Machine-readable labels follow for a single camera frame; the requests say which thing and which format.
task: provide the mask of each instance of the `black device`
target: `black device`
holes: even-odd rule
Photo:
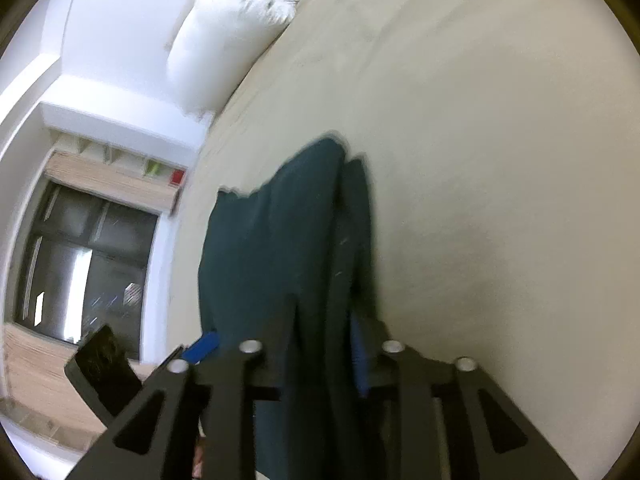
[[[255,478],[253,405],[280,399],[299,351],[295,319],[289,306],[260,337],[197,365],[177,349],[137,389],[113,334],[100,330],[66,371],[94,412],[106,410],[113,420],[68,480],[188,479],[199,419],[207,436],[203,479]],[[575,480],[473,359],[425,359],[390,339],[384,324],[357,313],[350,337],[362,420],[367,413],[386,419],[362,430],[370,432],[371,478]]]

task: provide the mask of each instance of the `metal bolt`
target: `metal bolt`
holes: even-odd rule
[[[256,354],[262,350],[262,343],[257,339],[247,339],[240,343],[239,348],[243,354]]]
[[[166,366],[172,374],[183,374],[189,369],[189,363],[184,359],[173,359]]]
[[[395,339],[389,339],[382,343],[382,349],[388,354],[398,354],[404,350],[404,345]]]
[[[473,372],[478,368],[478,363],[471,357],[459,357],[456,359],[456,368],[461,372]]]

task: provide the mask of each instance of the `dark window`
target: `dark window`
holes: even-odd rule
[[[105,323],[139,358],[146,265],[158,218],[50,184],[31,228],[15,320],[77,343]]]

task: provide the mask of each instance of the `bed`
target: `bed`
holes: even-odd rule
[[[218,188],[337,130],[366,154],[394,337],[478,359],[602,478],[640,419],[639,61],[603,0],[302,0],[180,200],[169,348],[200,335]]]

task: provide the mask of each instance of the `wooden panel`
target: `wooden panel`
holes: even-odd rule
[[[74,153],[54,152],[44,173],[65,186],[154,213],[171,212],[178,191],[177,187]]]
[[[103,424],[65,376],[74,346],[41,337],[15,324],[4,325],[4,366],[9,396],[61,426],[101,433]],[[142,378],[151,365],[133,364]]]

